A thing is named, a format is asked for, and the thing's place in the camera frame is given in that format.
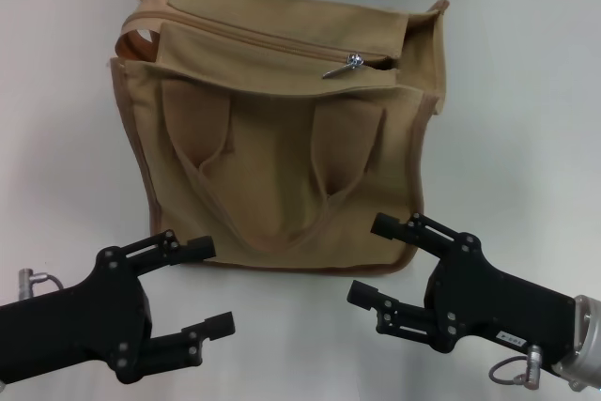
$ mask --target zipper pull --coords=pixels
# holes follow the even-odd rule
[[[347,57],[347,63],[342,67],[334,70],[329,70],[321,76],[322,79],[330,79],[339,74],[347,72],[348,70],[354,70],[364,63],[363,58],[359,54],[349,54]]]

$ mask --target zipper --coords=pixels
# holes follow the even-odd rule
[[[336,63],[343,63],[344,66],[338,69],[330,70],[322,75],[322,78],[327,79],[331,77],[335,77],[339,74],[345,73],[349,70],[353,70],[359,68],[360,66],[377,66],[386,61],[392,60],[387,55],[381,54],[368,54],[363,53],[365,57],[360,54],[353,53],[352,51],[346,49],[337,49],[330,48],[326,46],[316,46],[315,44],[294,40],[294,39],[285,39],[289,40],[293,43],[293,45],[281,45],[274,42],[269,42],[266,39],[255,38],[255,37],[247,37],[241,34],[238,34],[234,31],[224,30],[218,25],[211,25],[209,23],[201,23],[200,21],[196,21],[192,18],[188,18],[186,16],[181,16],[176,13],[171,13],[167,11],[138,11],[130,15],[123,25],[130,23],[132,21],[138,19],[165,19],[166,21],[172,21],[174,23],[181,23],[183,25],[187,25],[193,28],[197,28],[199,30],[203,30],[205,32],[209,32],[214,35],[218,35],[223,38],[232,39],[235,41],[243,42],[245,44],[251,44],[254,46],[262,47],[265,49],[270,49],[273,51],[284,52],[287,54],[294,54],[299,56],[307,56],[310,58],[316,58],[319,60],[332,61]],[[237,28],[239,30],[244,30],[247,32],[251,32],[256,35],[263,36],[265,38],[276,38],[284,40],[283,38],[275,37],[266,33],[256,32],[254,30],[247,30],[243,27],[237,27],[235,25],[231,25],[229,23],[219,23],[217,21],[212,21],[203,18],[205,21],[211,21],[213,23],[219,25],[226,25],[229,28]]]

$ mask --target white table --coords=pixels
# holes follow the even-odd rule
[[[424,10],[435,0],[340,1]],[[147,235],[142,180],[106,66],[135,5],[0,0],[2,304],[16,300],[20,268],[74,285],[99,249]],[[430,123],[423,159],[429,216],[476,234],[502,270],[598,299],[600,21],[601,0],[451,0],[447,104]],[[470,158],[459,165],[459,155]],[[421,305],[435,265],[420,252],[399,273],[363,280]],[[150,273],[143,285],[156,335],[229,310],[236,334],[206,342],[199,368],[125,386],[103,362],[87,362],[9,385],[2,399],[598,399],[548,374],[537,393],[493,384],[488,368],[514,353],[486,340],[462,339],[441,355],[378,335],[374,312],[346,302],[351,280],[214,268]]]

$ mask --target tan bag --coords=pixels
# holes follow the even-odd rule
[[[388,272],[410,261],[415,249],[370,228],[378,212],[422,212],[446,0],[423,14],[141,1],[112,69],[153,232],[211,235],[214,260],[243,267]],[[322,78],[350,54],[364,63]]]

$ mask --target bag strap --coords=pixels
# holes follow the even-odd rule
[[[269,253],[294,248],[312,237],[359,184],[383,116],[381,107],[364,100],[316,102],[310,148],[319,212],[302,230],[264,237],[243,220],[234,221],[206,175],[210,164],[227,149],[229,97],[217,87],[172,79],[162,82],[162,98],[167,133],[195,192],[243,244]],[[257,206],[246,209],[254,212]]]

